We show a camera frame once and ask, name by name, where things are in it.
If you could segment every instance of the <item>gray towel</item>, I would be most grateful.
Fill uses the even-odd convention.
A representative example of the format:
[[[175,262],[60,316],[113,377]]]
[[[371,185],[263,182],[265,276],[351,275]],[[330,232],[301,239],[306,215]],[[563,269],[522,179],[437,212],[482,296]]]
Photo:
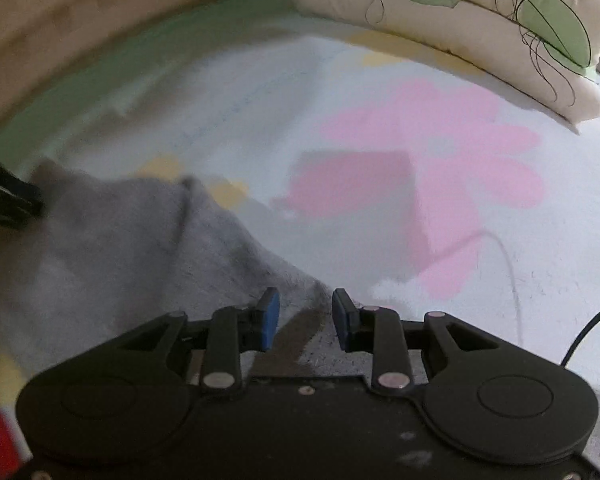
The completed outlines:
[[[274,349],[245,371],[368,375],[370,356],[340,351],[330,289],[265,250],[196,179],[101,182],[44,164],[33,181],[44,219],[0,231],[0,332],[28,374],[166,312],[208,319],[276,286]],[[600,466],[600,419],[587,455]]]

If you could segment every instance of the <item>bed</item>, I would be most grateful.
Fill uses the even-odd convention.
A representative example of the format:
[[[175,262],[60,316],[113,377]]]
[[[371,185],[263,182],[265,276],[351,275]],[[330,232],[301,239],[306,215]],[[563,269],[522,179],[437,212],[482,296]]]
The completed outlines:
[[[600,310],[600,117],[573,126],[455,56],[291,0],[182,10],[86,58],[0,122],[8,168],[44,156],[196,174],[357,300],[444,310],[554,362]],[[600,328],[570,367],[600,390]],[[0,350],[3,404],[22,380]]]

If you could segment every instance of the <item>black cable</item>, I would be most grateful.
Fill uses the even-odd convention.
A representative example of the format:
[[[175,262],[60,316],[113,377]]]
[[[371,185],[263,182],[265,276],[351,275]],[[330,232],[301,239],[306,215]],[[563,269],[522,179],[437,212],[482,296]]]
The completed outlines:
[[[587,334],[589,332],[591,332],[591,330],[593,330],[593,327],[595,327],[599,322],[600,322],[600,312],[597,313],[591,319],[591,321],[589,321],[587,323],[586,327],[584,327],[580,331],[580,333],[578,334],[577,338],[574,339],[573,343],[571,343],[571,346],[569,347],[569,350],[567,351],[566,355],[564,356],[564,359],[562,359],[562,362],[560,363],[560,366],[565,367],[567,365],[567,363],[569,362],[569,360],[573,356],[573,353],[578,349],[578,346],[580,345],[580,343],[582,343],[582,340],[587,336]]]

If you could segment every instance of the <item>pillow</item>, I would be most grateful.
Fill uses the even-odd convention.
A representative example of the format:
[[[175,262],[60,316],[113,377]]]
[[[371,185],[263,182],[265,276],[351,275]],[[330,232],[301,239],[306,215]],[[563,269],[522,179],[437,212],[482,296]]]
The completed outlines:
[[[294,0],[304,11],[373,27],[451,52],[528,94],[571,123],[600,115],[585,69],[537,34],[462,0]]]

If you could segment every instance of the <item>pink flower pattern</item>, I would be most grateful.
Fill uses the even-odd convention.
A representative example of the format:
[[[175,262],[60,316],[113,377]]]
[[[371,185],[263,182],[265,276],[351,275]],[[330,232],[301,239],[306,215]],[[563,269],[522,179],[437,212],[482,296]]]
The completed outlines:
[[[408,257],[432,298],[455,296],[477,268],[482,222],[472,193],[512,208],[544,198],[541,177],[512,156],[540,143],[524,126],[499,124],[502,102],[479,86],[443,92],[427,80],[398,86],[384,102],[339,111],[325,138],[350,150],[305,166],[287,206],[312,217],[346,214],[410,180]]]

